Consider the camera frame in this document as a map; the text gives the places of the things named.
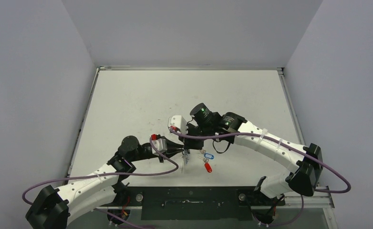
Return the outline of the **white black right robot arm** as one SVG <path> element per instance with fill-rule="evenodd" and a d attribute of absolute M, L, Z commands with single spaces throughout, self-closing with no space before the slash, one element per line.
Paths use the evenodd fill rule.
<path fill-rule="evenodd" d="M 220 115 L 218 112 L 212 112 L 204 103 L 196 105 L 190 116 L 196 125 L 187 123 L 185 133 L 196 138 L 187 138 L 186 143 L 193 142 L 202 146 L 202 137 L 221 135 L 221 138 L 214 141 L 224 140 L 229 145 L 247 147 L 286 168 L 287 171 L 279 176 L 264 176 L 260 179 L 254 191 L 257 203 L 265 205 L 272 198 L 287 192 L 296 192 L 307 197 L 314 195 L 323 170 L 320 165 L 322 153 L 318 145 L 304 146 L 278 138 L 236 113 L 227 112 Z"/>

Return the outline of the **silver metal key plate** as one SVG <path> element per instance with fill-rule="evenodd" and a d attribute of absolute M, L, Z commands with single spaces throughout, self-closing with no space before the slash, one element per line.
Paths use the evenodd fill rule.
<path fill-rule="evenodd" d="M 182 152 L 182 166 L 181 166 L 181 173 L 183 174 L 185 168 L 186 168 L 186 165 L 188 164 L 189 162 L 189 158 L 190 158 L 190 150 L 189 149 L 184 149 L 184 151 Z"/>

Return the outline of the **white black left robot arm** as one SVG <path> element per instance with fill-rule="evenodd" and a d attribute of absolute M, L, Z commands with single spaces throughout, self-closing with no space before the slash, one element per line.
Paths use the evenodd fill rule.
<path fill-rule="evenodd" d="M 26 220 L 34 229 L 64 229 L 99 206 L 130 203 L 132 195 L 123 181 L 135 172 L 134 161 L 158 158 L 163 162 L 184 150 L 183 145 L 164 136 L 151 137 L 150 143 L 140 144 L 135 136 L 127 136 L 114 156 L 93 173 L 60 187 L 44 187 L 27 211 Z"/>

